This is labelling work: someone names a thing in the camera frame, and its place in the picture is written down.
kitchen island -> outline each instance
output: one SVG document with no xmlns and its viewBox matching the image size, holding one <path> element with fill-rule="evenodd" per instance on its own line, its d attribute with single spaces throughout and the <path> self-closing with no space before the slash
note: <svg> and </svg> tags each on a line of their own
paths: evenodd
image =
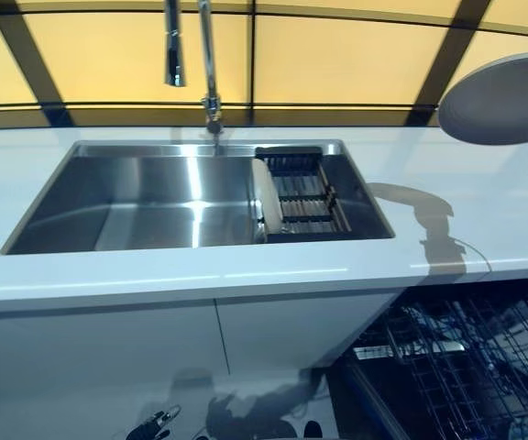
<svg viewBox="0 0 528 440">
<path fill-rule="evenodd" d="M 437 128 L 225 131 L 223 142 L 343 140 L 394 238 L 1 253 L 75 141 L 206 139 L 201 128 L 0 130 L 0 392 L 322 367 L 406 287 L 528 278 L 528 144 L 470 145 Z"/>
</svg>

sink rim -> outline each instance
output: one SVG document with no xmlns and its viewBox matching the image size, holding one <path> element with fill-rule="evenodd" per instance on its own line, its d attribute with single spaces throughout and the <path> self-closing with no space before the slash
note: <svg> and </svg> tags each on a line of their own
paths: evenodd
<svg viewBox="0 0 528 440">
<path fill-rule="evenodd" d="M 340 139 L 227 140 L 220 143 L 217 156 L 213 142 L 208 141 L 79 140 L 72 145 L 66 159 L 74 157 L 253 158 L 256 156 L 256 149 L 287 147 L 316 147 L 324 156 L 345 155 L 351 160 L 344 142 Z"/>
<path fill-rule="evenodd" d="M 55 170 L 50 174 L 28 209 L 20 217 L 16 226 L 8 236 L 7 240 L 0 249 L 0 255 L 13 256 L 10 249 L 15 245 L 22 231 L 29 224 L 32 215 L 39 208 L 42 200 L 49 192 L 51 186 L 59 178 L 67 164 L 76 158 L 254 158 L 257 149 L 275 149 L 275 148 L 307 148 L 315 147 L 321 150 L 323 156 L 343 156 L 349 163 L 357 182 L 361 185 L 363 192 L 367 195 L 368 201 L 372 206 L 374 215 L 378 218 L 379 223 L 385 229 L 387 238 L 396 236 L 386 216 L 380 209 L 375 197 L 369 190 L 360 170 L 353 161 L 349 151 L 341 139 L 336 138 L 316 138 L 316 139 L 275 139 L 275 140 L 258 140 L 258 139 L 239 139 L 224 140 L 220 144 L 220 149 L 215 155 L 213 142 L 206 140 L 132 140 L 132 139 L 96 139 L 96 140 L 78 140 L 67 150 Z"/>
</svg>

wire rack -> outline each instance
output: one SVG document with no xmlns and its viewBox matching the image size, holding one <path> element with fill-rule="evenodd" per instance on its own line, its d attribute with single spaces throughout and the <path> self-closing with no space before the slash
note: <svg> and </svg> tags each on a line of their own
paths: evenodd
<svg viewBox="0 0 528 440">
<path fill-rule="evenodd" d="M 357 358 L 408 366 L 443 439 L 528 438 L 528 293 L 458 298 L 391 309 Z"/>
<path fill-rule="evenodd" d="M 347 237 L 351 227 L 336 192 L 329 183 L 320 154 L 258 154 L 265 161 L 279 195 L 284 234 L 270 235 L 269 242 L 287 234 L 301 240 Z"/>
</svg>

dishwasher door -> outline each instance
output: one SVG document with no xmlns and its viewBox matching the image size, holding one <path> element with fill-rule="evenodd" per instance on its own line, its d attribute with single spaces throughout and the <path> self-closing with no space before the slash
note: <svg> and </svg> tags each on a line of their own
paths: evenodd
<svg viewBox="0 0 528 440">
<path fill-rule="evenodd" d="M 408 291 L 335 367 L 392 438 L 528 439 L 528 280 Z"/>
</svg>

white countertop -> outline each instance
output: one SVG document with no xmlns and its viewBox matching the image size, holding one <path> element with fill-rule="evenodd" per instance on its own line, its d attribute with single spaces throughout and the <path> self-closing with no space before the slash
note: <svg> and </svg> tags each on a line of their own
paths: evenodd
<svg viewBox="0 0 528 440">
<path fill-rule="evenodd" d="M 202 138 L 200 128 L 0 130 L 0 249 L 74 141 Z M 398 127 L 227 128 L 224 138 L 342 139 L 396 237 L 0 254 L 0 301 L 138 303 L 528 277 L 528 144 L 476 146 L 438 128 Z M 450 261 L 454 243 L 465 253 Z"/>
</svg>

